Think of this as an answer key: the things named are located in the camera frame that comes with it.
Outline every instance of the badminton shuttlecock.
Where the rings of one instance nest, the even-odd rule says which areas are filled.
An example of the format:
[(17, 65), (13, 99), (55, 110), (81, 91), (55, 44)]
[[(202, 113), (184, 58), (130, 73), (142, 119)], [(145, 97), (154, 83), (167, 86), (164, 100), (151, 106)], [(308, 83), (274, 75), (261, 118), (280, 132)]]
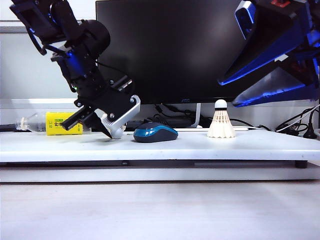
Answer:
[(214, 104), (214, 115), (207, 136), (210, 138), (234, 138), (235, 135), (227, 112), (227, 102), (219, 99)]

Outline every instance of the computer monitor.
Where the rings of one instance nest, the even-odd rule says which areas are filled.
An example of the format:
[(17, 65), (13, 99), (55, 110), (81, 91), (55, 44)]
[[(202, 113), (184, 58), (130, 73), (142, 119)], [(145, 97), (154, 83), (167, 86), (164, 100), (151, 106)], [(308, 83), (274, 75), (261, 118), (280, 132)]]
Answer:
[[(96, 19), (110, 32), (99, 57), (135, 81), (143, 104), (232, 101), (258, 79), (217, 79), (245, 40), (234, 17), (240, 0), (103, 0)], [(99, 66), (107, 80), (123, 74)]]

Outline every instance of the yellow label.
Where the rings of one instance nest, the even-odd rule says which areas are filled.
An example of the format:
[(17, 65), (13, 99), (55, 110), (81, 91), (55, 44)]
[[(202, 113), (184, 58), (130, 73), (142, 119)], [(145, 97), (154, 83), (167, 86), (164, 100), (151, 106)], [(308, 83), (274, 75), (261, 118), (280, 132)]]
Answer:
[(74, 135), (82, 134), (83, 126), (78, 123), (69, 131), (62, 127), (64, 120), (69, 118), (73, 112), (47, 112), (45, 114), (45, 131), (48, 136), (51, 135)]

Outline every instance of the white platform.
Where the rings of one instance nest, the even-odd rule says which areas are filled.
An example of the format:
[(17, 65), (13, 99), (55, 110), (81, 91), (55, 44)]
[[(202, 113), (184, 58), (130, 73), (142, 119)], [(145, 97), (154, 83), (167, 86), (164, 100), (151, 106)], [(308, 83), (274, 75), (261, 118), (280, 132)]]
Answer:
[[(236, 138), (208, 138), (206, 132), (179, 132), (175, 141), (138, 143), (132, 133), (111, 140), (102, 133), (45, 136), (1, 133), (1, 163), (62, 163), (178, 160), (174, 168), (0, 167), (2, 182), (201, 181), (320, 179), (320, 167), (295, 168), (290, 161), (320, 160), (320, 141), (264, 130), (237, 132)], [(184, 160), (195, 161), (183, 167)]]
[(0, 133), (0, 161), (105, 160), (320, 160), (320, 141), (265, 130), (237, 131), (235, 138), (179, 132), (174, 141), (139, 143), (132, 134), (109, 139), (103, 133), (45, 136)]

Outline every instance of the blue computer mouse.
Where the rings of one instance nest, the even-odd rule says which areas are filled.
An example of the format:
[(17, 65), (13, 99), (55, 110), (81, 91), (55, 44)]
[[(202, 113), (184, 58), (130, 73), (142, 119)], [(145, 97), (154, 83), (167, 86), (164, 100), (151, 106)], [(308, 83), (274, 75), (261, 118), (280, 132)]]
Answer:
[(175, 140), (178, 137), (178, 132), (158, 122), (147, 122), (135, 129), (133, 137), (140, 143), (155, 143)]

